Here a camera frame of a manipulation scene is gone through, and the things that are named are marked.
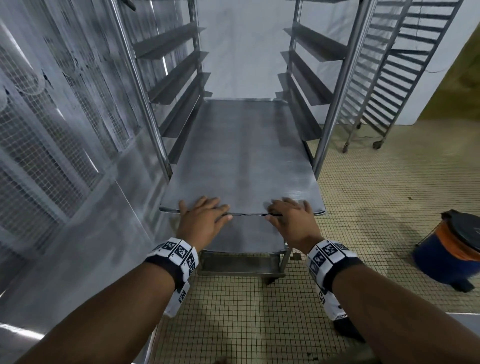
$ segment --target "person's left hand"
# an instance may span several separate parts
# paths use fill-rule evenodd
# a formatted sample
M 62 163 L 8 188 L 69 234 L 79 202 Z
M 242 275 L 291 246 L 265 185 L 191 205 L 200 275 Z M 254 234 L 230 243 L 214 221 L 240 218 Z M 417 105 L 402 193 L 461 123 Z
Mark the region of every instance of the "person's left hand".
M 188 211 L 185 201 L 181 200 L 179 202 L 181 218 L 177 238 L 186 241 L 198 252 L 210 244 L 220 229 L 233 218 L 232 215 L 222 216 L 230 206 L 216 207 L 219 202 L 218 197 L 208 199 L 202 196 L 193 209 Z

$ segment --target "black wrist strap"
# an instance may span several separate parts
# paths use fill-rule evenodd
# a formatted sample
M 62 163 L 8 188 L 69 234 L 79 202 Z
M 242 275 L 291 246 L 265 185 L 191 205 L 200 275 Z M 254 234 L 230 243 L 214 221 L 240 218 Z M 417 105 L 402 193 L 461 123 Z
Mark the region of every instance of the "black wrist strap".
M 166 270 L 173 278 L 175 282 L 175 290 L 180 293 L 185 282 L 183 281 L 183 272 L 180 266 L 173 263 L 170 259 L 164 256 L 153 255 L 147 257 L 145 262 L 155 264 L 156 266 L 162 267 Z
M 323 283 L 324 288 L 327 291 L 330 291 L 333 293 L 332 285 L 336 275 L 340 273 L 342 270 L 347 269 L 348 267 L 357 266 L 359 264 L 363 265 L 363 262 L 356 257 L 344 258 L 339 262 L 336 262 L 335 264 L 333 264 L 333 267 L 331 267 L 330 270 L 327 272 L 327 274 L 325 274 L 324 283 Z

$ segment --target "person's right arm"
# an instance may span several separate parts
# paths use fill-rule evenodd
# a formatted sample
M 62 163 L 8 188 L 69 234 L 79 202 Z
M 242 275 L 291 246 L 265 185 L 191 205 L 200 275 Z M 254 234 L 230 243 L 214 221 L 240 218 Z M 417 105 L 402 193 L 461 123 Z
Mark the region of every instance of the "person's right arm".
M 267 216 L 290 247 L 308 254 L 323 237 L 310 205 L 275 200 Z M 480 363 L 480 338 L 445 312 L 364 265 L 333 280 L 342 308 L 382 363 Z

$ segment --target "person's left arm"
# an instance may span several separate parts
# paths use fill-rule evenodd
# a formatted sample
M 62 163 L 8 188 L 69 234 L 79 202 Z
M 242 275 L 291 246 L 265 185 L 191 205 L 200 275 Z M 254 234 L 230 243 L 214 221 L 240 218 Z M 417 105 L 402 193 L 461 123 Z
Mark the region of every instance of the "person's left arm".
M 204 249 L 231 215 L 218 198 L 202 197 L 191 211 L 180 201 L 177 238 Z M 56 325 L 17 364 L 130 364 L 160 321 L 174 292 L 172 276 L 142 263 L 90 298 Z

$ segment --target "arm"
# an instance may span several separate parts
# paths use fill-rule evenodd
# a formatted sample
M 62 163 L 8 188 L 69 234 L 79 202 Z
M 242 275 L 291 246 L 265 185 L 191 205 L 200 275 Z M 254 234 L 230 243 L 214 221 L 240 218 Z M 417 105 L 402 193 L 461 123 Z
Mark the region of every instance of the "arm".
M 308 254 L 323 237 L 308 202 L 274 201 L 267 219 Z M 333 279 L 333 293 L 383 363 L 480 363 L 480 338 L 445 312 L 364 265 Z
M 231 215 L 219 199 L 202 197 L 192 211 L 180 202 L 177 237 L 204 249 Z M 17 364 L 130 364 L 160 321 L 175 283 L 163 268 L 142 263 L 55 326 Z

